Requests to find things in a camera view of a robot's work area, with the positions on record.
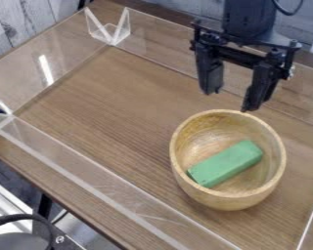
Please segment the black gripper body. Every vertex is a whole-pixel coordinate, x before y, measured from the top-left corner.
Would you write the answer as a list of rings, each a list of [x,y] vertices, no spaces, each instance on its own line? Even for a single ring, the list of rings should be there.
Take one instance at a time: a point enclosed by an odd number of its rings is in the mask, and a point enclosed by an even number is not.
[[[267,31],[255,38],[240,38],[225,31],[213,29],[208,21],[192,23],[193,38],[190,50],[203,44],[215,49],[224,63],[233,63],[248,69],[261,62],[270,63],[280,72],[280,79],[288,80],[294,73],[295,54],[302,44],[276,31]]]

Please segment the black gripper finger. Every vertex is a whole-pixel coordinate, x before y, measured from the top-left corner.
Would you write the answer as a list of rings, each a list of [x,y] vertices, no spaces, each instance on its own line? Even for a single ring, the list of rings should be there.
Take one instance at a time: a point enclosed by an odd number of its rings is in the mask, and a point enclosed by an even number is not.
[[[241,111],[255,111],[261,104],[271,100],[278,83],[280,81],[279,70],[266,62],[253,68],[252,84],[247,89]]]
[[[224,62],[213,48],[196,45],[199,84],[205,95],[220,93],[224,87]]]

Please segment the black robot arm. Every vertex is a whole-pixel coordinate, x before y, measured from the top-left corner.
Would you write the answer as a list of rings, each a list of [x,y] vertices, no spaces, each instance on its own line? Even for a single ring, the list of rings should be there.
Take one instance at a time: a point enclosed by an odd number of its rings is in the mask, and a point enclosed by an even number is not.
[[[225,63],[253,70],[241,110],[255,111],[271,100],[279,82],[292,78],[295,53],[302,44],[275,31],[278,14],[292,16],[279,0],[225,0],[223,28],[196,20],[190,50],[199,84],[211,95],[224,87]]]

